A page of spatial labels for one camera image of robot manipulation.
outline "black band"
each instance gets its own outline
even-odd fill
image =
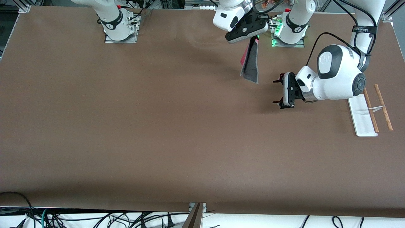
[[[377,26],[353,26],[352,32],[376,34]]]
[[[294,24],[291,20],[290,20],[290,14],[288,13],[286,16],[286,22],[287,25],[291,28],[293,33],[300,33],[306,26],[308,23],[304,24],[304,25],[297,25]]]
[[[121,11],[121,10],[118,10],[118,11],[119,11],[119,15],[118,15],[117,19],[115,19],[115,20],[113,20],[113,21],[111,21],[111,22],[105,22],[105,21],[103,21],[103,20],[100,19],[101,23],[102,23],[107,29],[109,29],[109,30],[114,30],[115,27],[116,27],[119,23],[122,22],[122,18],[123,18],[123,17],[122,17],[122,11]]]

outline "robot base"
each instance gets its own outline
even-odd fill
[[[304,47],[304,39],[301,38],[297,43],[289,44],[281,41],[275,34],[282,29],[282,15],[274,16],[270,19],[270,33],[271,33],[271,46],[272,47]]]
[[[128,15],[129,15],[130,18],[134,17],[134,13],[131,12],[131,11],[129,11]],[[124,39],[122,41],[115,41],[115,40],[112,40],[106,34],[104,42],[105,43],[136,43],[138,41],[138,34],[139,34],[139,28],[140,28],[139,25],[140,25],[140,22],[141,22],[141,17],[142,17],[142,15],[139,14],[138,16],[136,16],[135,18],[133,18],[130,21],[131,23],[134,23],[134,24],[130,25],[131,26],[130,29],[134,30],[135,32],[132,33],[131,35],[129,35],[126,39]]]
[[[280,101],[273,101],[273,103],[278,104],[280,106],[280,109],[294,108],[296,99],[304,100],[300,86],[295,80],[294,73],[288,72],[285,74],[280,74],[280,78],[273,81],[273,83],[278,82],[283,85],[284,96],[281,98]]]

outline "metal bracket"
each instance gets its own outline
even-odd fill
[[[130,17],[134,17],[134,13],[133,12],[129,12],[129,16]],[[107,36],[107,34],[105,35],[105,39],[104,42],[105,43],[136,43],[138,42],[138,35],[139,35],[139,28],[140,28],[140,23],[141,23],[141,17],[142,15],[139,14],[137,17],[135,17],[132,21],[130,22],[134,22],[135,24],[131,25],[130,29],[134,30],[134,33],[132,33],[131,35],[129,35],[126,39],[122,40],[122,41],[115,41],[112,40],[109,36]]]
[[[389,16],[388,18],[386,17],[386,14],[383,12],[381,14],[381,20],[383,23],[391,23],[392,22],[392,17]]]
[[[201,228],[203,213],[204,210],[207,210],[206,205],[206,203],[190,203],[189,209],[191,209],[191,212],[181,228]]]
[[[32,2],[23,0],[13,0],[13,2],[19,8],[18,13],[28,13],[31,9]]]
[[[385,12],[382,13],[382,21],[384,23],[392,22],[392,15],[394,15],[394,13],[396,13],[404,4],[405,0],[396,0]]]

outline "brown table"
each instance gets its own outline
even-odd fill
[[[248,41],[226,43],[213,15],[155,10],[137,44],[104,44],[90,8],[21,14],[0,63],[0,190],[34,206],[405,216],[405,64],[392,26],[380,24],[366,75],[394,132],[378,112],[379,136],[359,138],[346,100],[272,104],[272,80],[298,72],[321,32],[350,39],[347,15],[315,14],[303,49],[261,35],[259,85],[239,76]],[[333,43],[320,39],[312,67]]]

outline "wooden stick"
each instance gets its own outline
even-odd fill
[[[388,130],[393,131],[394,129],[392,128],[390,117],[388,116],[387,108],[385,107],[384,100],[382,99],[381,92],[378,88],[378,85],[374,84],[374,88],[375,88],[375,91],[377,92],[377,96],[378,96],[378,99],[380,100],[381,106],[383,106],[382,111],[384,113],[385,121],[387,122]]]
[[[371,108],[370,98],[369,98],[369,95],[367,94],[367,90],[365,87],[363,90],[363,94],[364,94],[364,98],[366,99],[367,107]],[[374,116],[373,110],[369,109],[369,113],[370,113],[370,117],[371,117],[371,122],[373,123],[374,131],[379,132],[378,126],[377,126],[377,121],[375,121],[375,116]]]

